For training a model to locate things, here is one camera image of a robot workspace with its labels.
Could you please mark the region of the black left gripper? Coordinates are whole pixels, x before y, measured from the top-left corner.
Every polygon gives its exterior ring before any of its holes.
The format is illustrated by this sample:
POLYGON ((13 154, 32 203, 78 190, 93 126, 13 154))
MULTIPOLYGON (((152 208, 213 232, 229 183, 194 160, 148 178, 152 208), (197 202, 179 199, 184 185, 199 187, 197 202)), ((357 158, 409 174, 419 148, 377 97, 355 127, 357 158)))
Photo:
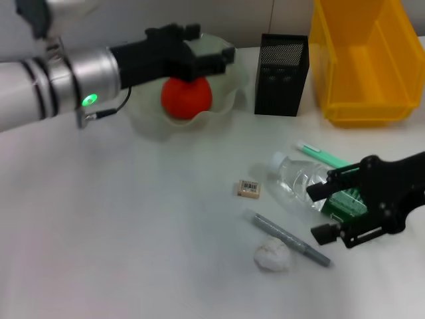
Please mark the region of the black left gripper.
POLYGON ((199 24, 149 28, 145 30, 145 36, 142 41, 110 48, 118 65, 121 88, 165 77, 190 82, 224 74, 227 66, 234 63, 234 47, 195 56, 186 42, 200 38, 199 24))

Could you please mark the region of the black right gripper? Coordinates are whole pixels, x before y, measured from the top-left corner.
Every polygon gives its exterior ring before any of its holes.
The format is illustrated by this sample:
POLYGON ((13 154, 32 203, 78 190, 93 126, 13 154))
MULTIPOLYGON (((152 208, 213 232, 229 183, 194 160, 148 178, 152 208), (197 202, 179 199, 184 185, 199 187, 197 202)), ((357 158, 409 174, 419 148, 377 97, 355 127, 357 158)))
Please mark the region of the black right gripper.
POLYGON ((372 219, 311 228, 319 245, 340 238, 351 249, 387 233, 403 232, 408 214, 424 205, 424 153, 398 161, 367 156, 360 164, 329 170, 326 182, 308 186, 307 194, 319 201, 348 190, 364 201, 372 219))

